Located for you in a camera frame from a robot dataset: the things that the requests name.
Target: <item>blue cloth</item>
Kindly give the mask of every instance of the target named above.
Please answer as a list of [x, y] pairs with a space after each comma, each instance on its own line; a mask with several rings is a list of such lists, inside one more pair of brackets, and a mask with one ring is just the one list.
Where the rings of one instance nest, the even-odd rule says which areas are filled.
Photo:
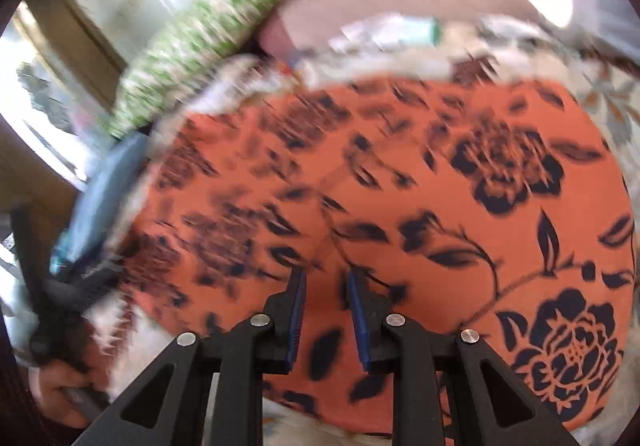
[[103, 240], [145, 159], [149, 137], [133, 132], [111, 149], [81, 195], [66, 232], [64, 259], [79, 260]]
[[49, 259], [49, 272], [56, 274], [63, 267], [67, 265], [66, 260], [66, 242], [68, 238], [66, 237], [66, 230], [60, 233], [58, 240], [56, 241], [56, 245], [53, 246], [53, 251], [51, 251], [51, 258]]

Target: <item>metal screw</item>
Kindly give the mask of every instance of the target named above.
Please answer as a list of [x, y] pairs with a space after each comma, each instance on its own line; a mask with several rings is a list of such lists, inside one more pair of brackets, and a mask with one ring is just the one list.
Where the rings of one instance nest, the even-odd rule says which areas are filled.
[[480, 341], [480, 334], [473, 329], [465, 329], [460, 333], [460, 338], [464, 343], [474, 344]]
[[402, 327], [405, 321], [404, 316], [401, 314], [393, 313], [386, 317], [386, 323], [391, 327]]
[[196, 343], [196, 335], [193, 332], [183, 332], [176, 342], [180, 347], [188, 347]]
[[270, 321], [271, 318], [266, 314], [254, 314], [250, 320], [251, 325], [254, 327], [264, 327], [265, 325], [268, 325]]

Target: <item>orange floral fabric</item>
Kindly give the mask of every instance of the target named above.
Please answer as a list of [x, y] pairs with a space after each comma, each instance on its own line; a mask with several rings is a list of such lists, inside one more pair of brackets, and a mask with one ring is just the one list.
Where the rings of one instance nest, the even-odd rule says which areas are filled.
[[622, 175], [559, 84], [377, 78], [194, 115], [126, 250], [129, 288], [168, 330], [260, 311], [294, 266], [298, 362], [265, 394], [389, 433], [392, 380], [358, 362], [345, 273], [425, 328], [478, 330], [568, 428], [606, 402], [635, 257]]

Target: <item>green patterned fabric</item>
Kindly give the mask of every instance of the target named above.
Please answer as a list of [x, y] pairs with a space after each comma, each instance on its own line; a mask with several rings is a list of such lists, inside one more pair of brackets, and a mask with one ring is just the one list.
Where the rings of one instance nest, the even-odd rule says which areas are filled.
[[209, 83], [282, 0], [194, 0], [150, 41], [120, 78], [109, 131], [123, 137]]

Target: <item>green and white cloth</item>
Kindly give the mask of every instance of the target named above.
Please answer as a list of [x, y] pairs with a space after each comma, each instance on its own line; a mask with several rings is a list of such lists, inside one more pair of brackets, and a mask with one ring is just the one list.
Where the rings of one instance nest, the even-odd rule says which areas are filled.
[[123, 137], [209, 83], [283, 0], [194, 0], [158, 32], [120, 78], [109, 131]]

